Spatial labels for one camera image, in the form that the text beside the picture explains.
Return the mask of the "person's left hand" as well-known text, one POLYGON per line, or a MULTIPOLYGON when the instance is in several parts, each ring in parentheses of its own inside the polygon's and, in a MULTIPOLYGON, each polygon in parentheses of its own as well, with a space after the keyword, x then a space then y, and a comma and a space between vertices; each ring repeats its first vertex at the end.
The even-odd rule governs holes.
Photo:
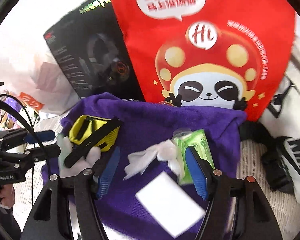
POLYGON ((3 185, 0 189, 1 204, 8 209, 15 204, 15 192, 13 184, 3 185))

